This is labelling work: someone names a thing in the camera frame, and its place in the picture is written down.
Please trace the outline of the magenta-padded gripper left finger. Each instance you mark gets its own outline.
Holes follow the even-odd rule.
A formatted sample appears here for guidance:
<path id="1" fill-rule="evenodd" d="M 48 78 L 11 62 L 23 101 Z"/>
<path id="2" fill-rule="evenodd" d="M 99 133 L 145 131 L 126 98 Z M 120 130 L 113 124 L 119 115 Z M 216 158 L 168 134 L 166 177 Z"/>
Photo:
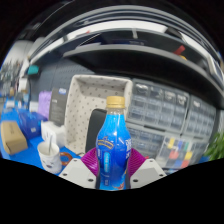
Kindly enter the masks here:
<path id="1" fill-rule="evenodd" d="M 80 159 L 73 158 L 60 173 L 60 177 L 84 188 L 99 189 L 99 172 L 97 151 L 93 148 Z"/>

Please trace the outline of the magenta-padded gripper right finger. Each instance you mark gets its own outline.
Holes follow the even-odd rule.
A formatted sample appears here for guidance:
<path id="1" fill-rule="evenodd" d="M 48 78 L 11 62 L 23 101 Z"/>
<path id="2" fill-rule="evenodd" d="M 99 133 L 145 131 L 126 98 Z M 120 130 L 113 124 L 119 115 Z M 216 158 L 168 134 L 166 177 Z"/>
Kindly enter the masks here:
<path id="1" fill-rule="evenodd" d="M 136 149 L 131 149 L 127 162 L 127 189 L 143 187 L 165 176 L 165 172 L 154 159 L 146 159 Z"/>

